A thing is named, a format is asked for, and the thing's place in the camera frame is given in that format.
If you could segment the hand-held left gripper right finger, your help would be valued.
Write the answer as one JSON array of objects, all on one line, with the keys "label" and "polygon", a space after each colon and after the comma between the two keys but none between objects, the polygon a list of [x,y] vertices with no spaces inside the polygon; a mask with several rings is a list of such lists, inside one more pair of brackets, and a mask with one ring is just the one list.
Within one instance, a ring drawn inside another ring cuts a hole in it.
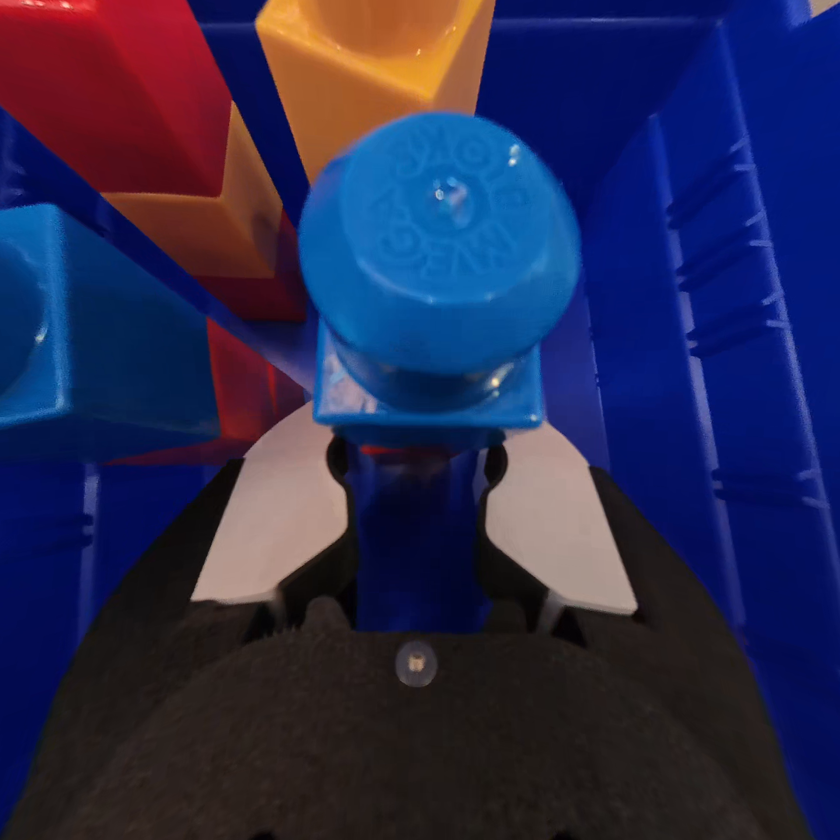
[{"label": "hand-held left gripper right finger", "polygon": [[569,608],[632,616],[638,603],[590,465],[551,425],[488,450],[475,568],[492,601],[514,602],[530,632]]}]

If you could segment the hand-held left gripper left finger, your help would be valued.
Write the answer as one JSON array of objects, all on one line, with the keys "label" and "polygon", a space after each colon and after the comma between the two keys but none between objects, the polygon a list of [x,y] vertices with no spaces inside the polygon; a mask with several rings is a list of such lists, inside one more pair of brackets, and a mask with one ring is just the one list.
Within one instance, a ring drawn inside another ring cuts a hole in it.
[{"label": "hand-held left gripper left finger", "polygon": [[241,462],[191,602],[263,604],[302,624],[311,602],[351,589],[360,548],[347,456],[310,403],[266,432]]}]

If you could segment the blue mega block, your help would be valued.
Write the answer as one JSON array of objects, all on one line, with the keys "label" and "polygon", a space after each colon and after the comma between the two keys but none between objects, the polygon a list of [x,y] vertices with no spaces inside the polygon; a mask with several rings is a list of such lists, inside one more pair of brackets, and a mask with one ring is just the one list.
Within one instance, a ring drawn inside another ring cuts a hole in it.
[{"label": "blue mega block", "polygon": [[107,462],[215,440],[207,321],[56,205],[1,213],[1,458]]},{"label": "blue mega block", "polygon": [[541,344],[577,288],[581,231],[524,140],[457,112],[389,122],[325,167],[298,244],[317,424],[456,453],[541,425]]}]

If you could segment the yellow mega block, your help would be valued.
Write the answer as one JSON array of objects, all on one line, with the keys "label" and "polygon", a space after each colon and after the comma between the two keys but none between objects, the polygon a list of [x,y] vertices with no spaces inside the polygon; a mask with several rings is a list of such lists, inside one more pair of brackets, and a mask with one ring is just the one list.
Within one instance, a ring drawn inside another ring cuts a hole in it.
[{"label": "yellow mega block", "polygon": [[282,201],[234,103],[219,195],[106,192],[103,198],[192,277],[275,274]]},{"label": "yellow mega block", "polygon": [[307,183],[420,112],[476,111],[494,1],[269,1],[255,21]]}]

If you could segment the blue plastic bin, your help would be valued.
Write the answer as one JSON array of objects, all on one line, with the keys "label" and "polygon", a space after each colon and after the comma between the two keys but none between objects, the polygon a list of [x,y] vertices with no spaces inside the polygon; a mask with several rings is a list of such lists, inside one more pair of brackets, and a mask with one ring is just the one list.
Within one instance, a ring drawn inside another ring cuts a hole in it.
[{"label": "blue plastic bin", "polygon": [[[188,3],[298,237],[267,2]],[[472,116],[581,231],[541,425],[637,612],[530,632],[482,591],[493,446],[343,439],[359,570],[302,624],[191,602],[246,454],[2,461],[2,838],[838,838],[838,2],[495,3]],[[2,211],[58,206],[312,404],[305,281],[304,322],[242,320],[104,193],[2,108]]]}]

